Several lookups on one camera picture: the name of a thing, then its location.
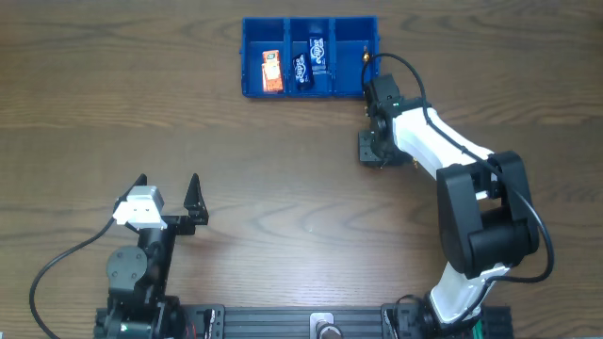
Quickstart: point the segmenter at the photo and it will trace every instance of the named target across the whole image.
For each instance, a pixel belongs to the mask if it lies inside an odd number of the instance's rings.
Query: blue bin
[[[379,53],[377,17],[336,18],[245,18],[242,22],[241,90],[249,98],[362,98],[360,72],[365,47],[371,55]],[[294,56],[309,52],[310,37],[322,37],[328,70],[314,75],[314,86],[298,90],[292,66]],[[284,90],[262,89],[262,53],[279,50]],[[365,81],[379,75],[380,60],[372,63]]]

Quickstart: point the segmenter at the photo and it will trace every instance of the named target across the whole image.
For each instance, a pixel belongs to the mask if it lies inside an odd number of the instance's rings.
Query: blue wrapper
[[[327,50],[323,38],[310,37],[310,63],[314,72],[327,70]]]
[[[301,53],[293,57],[293,71],[295,73],[295,83],[299,90],[310,89],[314,86],[312,67],[307,53]]]

